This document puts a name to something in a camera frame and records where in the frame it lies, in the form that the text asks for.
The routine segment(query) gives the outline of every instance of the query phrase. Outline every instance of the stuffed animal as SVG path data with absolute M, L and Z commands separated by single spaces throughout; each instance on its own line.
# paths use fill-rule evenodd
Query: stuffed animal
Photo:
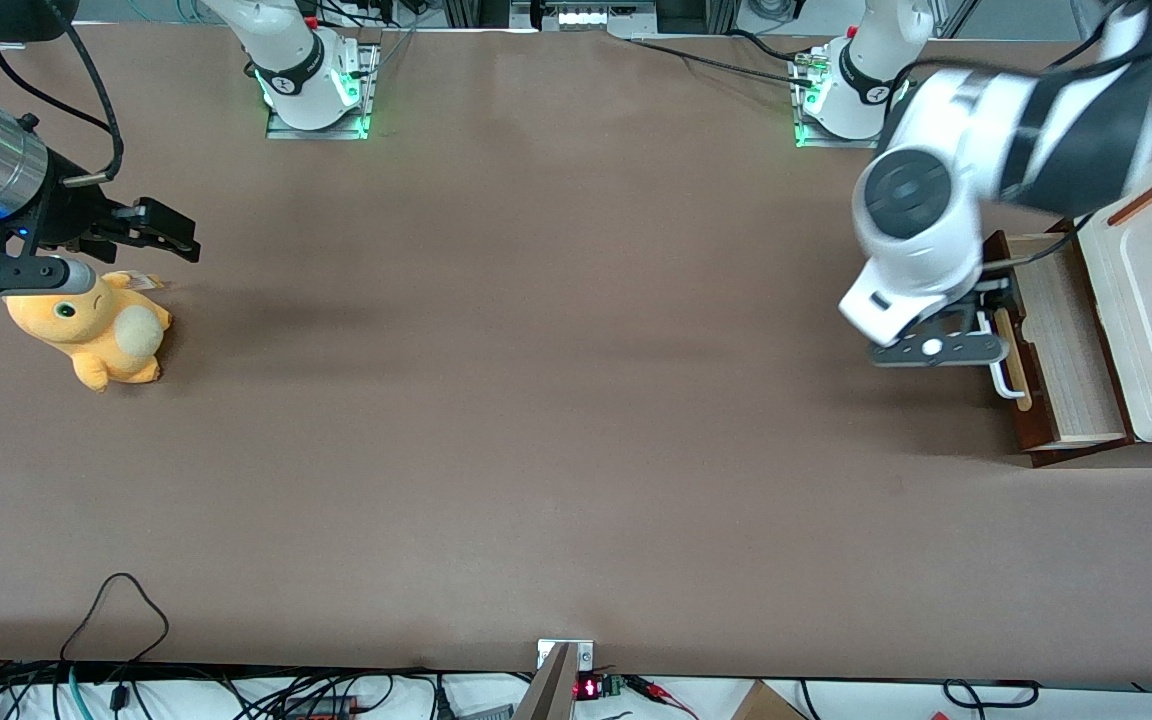
M 134 286 L 162 287 L 152 275 L 106 273 L 82 295 L 14 295 L 3 301 L 21 329 L 69 355 L 79 381 L 105 392 L 111 379 L 159 379 L 154 354 L 172 314 L 129 290 Z

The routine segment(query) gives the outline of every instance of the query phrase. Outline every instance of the red wire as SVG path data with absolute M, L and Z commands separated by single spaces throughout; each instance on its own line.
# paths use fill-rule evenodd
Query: red wire
M 659 698 L 659 700 L 666 703 L 666 705 L 668 705 L 669 707 L 676 707 L 681 711 L 684 711 L 688 715 L 691 715 L 691 720 L 700 720 L 700 718 L 696 715 L 690 707 L 684 705 L 684 703 L 679 700 L 679 698 L 673 697 L 672 694 L 667 691 L 667 689 L 664 689 L 660 685 L 653 683 L 647 685 L 647 692 L 652 694 L 653 697 Z
M 679 710 L 684 711 L 688 715 L 691 715 L 691 720 L 700 720 L 700 718 L 698 715 L 696 715 L 695 712 L 692 712 L 690 707 L 688 707 L 687 705 L 684 705 L 684 703 L 681 703 L 681 702 L 677 702 L 677 700 L 673 700 L 673 698 L 669 698 L 666 702 L 666 705 L 669 705 L 669 707 L 677 707 Z

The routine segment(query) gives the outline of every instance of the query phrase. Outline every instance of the white floor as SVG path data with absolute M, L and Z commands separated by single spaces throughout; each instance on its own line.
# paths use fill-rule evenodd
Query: white floor
M 700 720 L 730 720 L 750 687 L 738 679 L 654 679 L 679 700 L 689 705 Z M 250 700 L 287 685 L 288 680 L 241 680 L 238 690 Z M 770 683 L 791 705 L 808 715 L 799 684 L 791 680 Z M 388 687 L 384 676 L 362 679 L 353 685 L 353 696 L 362 705 L 379 700 Z M 526 684 L 509 675 L 444 675 L 453 711 L 458 717 L 522 700 Z M 84 703 L 93 720 L 108 720 L 112 684 L 81 685 Z M 934 684 L 896 683 L 809 683 L 820 720 L 929 720 L 943 712 L 950 720 L 978 720 L 973 711 L 955 707 Z M 986 702 L 1015 702 L 1028 691 L 1007 688 L 978 688 Z M 202 680 L 161 680 L 141 683 L 141 694 L 152 720 L 230 720 L 238 715 L 238 703 L 217 683 Z M 70 700 L 68 689 L 59 689 L 60 719 L 83 720 Z M 397 679 L 388 700 L 369 712 L 371 720 L 429 720 L 433 694 L 430 683 Z M 0 703 L 0 719 L 10 703 Z M 32 688 L 22 702 L 18 720 L 56 720 L 52 715 L 51 687 Z M 631 712 L 630 720 L 689 720 L 682 712 L 645 702 L 636 694 L 581 702 L 575 720 L 604 720 Z M 123 719 L 146 717 L 132 698 Z M 990 710 L 988 720 L 1152 720 L 1152 694 L 1056 691 L 1044 689 L 1034 705 L 1023 710 Z

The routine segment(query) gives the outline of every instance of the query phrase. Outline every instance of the brown table surface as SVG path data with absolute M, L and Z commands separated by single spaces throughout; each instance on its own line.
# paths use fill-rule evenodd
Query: brown table surface
M 225 29 L 82 33 L 109 195 L 204 252 L 118 264 L 175 283 L 154 386 L 88 392 L 0 302 L 0 657 L 54 657 L 128 570 L 157 660 L 525 669 L 567 635 L 652 673 L 1152 680 L 1152 470 L 1025 469 L 982 370 L 867 364 L 835 310 L 867 152 L 795 149 L 782 86 L 429 33 L 371 141 L 273 142 Z M 65 41 L 15 65 L 97 109 Z M 122 585 L 76 655 L 154 629 Z

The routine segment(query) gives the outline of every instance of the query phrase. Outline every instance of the plush toy tag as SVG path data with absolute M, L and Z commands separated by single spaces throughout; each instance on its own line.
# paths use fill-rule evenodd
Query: plush toy tag
M 131 282 L 127 283 L 127 290 L 159 290 L 165 287 L 159 276 L 142 273 L 139 270 L 120 270 L 119 273 L 131 279 Z

